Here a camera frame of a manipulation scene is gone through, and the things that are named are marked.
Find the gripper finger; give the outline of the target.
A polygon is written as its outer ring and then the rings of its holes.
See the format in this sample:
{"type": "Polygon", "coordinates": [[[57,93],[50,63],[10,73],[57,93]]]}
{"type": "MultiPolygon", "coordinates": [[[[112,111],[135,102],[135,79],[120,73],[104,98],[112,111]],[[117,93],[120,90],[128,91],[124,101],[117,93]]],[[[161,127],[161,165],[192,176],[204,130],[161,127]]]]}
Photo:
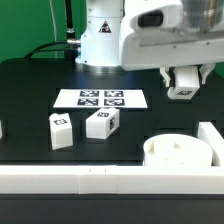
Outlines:
{"type": "Polygon", "coordinates": [[[160,74],[164,79],[165,86],[169,87],[170,86],[170,81],[171,81],[170,74],[169,74],[169,68],[168,67],[162,67],[160,69],[160,74]]]}
{"type": "Polygon", "coordinates": [[[202,78],[202,82],[205,83],[207,77],[209,74],[214,70],[215,64],[214,63],[209,63],[209,64],[203,64],[201,68],[199,69],[200,75],[202,78]]]}

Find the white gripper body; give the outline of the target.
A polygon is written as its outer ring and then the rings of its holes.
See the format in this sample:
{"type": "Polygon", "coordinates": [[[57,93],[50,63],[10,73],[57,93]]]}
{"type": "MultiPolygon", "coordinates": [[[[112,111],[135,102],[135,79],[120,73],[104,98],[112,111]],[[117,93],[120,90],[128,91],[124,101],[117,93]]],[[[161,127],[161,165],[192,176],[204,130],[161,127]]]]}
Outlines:
{"type": "Polygon", "coordinates": [[[224,3],[127,3],[119,61],[126,70],[224,61],[224,3]]]}

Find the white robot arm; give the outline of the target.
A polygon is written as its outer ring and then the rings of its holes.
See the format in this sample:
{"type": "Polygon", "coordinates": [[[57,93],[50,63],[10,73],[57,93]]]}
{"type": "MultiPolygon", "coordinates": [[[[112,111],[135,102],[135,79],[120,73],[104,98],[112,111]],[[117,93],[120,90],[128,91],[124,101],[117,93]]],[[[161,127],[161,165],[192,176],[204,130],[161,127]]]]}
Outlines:
{"type": "Polygon", "coordinates": [[[224,62],[224,0],[86,0],[78,62],[126,71],[197,65],[201,81],[224,62]]]}

